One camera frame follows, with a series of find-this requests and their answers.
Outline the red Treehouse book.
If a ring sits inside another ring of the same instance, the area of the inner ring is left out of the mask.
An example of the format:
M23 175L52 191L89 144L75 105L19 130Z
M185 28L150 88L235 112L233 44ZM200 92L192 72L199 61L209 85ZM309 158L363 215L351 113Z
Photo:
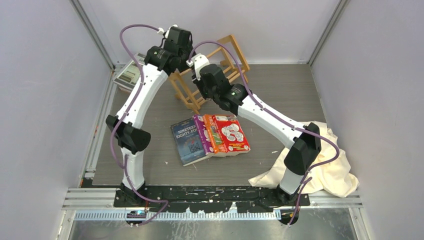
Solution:
M248 153L250 144L235 115L213 115L212 119L217 127L228 156Z

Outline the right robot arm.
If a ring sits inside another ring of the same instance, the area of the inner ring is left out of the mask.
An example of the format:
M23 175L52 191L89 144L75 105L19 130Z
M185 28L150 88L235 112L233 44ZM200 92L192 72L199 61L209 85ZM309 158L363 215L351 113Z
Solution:
M291 205L297 199L303 177L322 149L319 127L286 117L260 100L246 82L231 84L214 63L195 64L191 69L192 81L205 99L257 124L288 149L283 161L286 170L277 185L277 198L281 204Z

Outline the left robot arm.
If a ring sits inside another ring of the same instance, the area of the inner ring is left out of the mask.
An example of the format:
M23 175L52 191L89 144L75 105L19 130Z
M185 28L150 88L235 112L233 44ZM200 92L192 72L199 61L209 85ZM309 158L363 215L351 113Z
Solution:
M168 30L149 27L162 36L159 46L152 46L145 54L143 63L133 59L140 75L130 96L115 115L108 115L106 124L111 130L110 149L115 156L115 144L120 147L123 160L118 166L124 176L120 190L133 206L141 206L146 200L142 190L144 151L150 143L151 134L142 129L144 118L155 95L163 83L175 71L188 69L186 61L193 50L192 33L177 25Z

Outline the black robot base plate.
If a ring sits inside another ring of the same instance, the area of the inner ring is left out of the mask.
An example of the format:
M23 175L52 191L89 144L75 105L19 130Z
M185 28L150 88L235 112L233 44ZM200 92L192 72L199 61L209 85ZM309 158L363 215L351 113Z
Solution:
M119 186L115 191L114 207L147 207L151 212L164 208L168 213L226 213L232 205L238 213L267 213L279 207L293 207L296 199L283 201L275 188L227 185L147 185L139 191L145 201L130 188Z

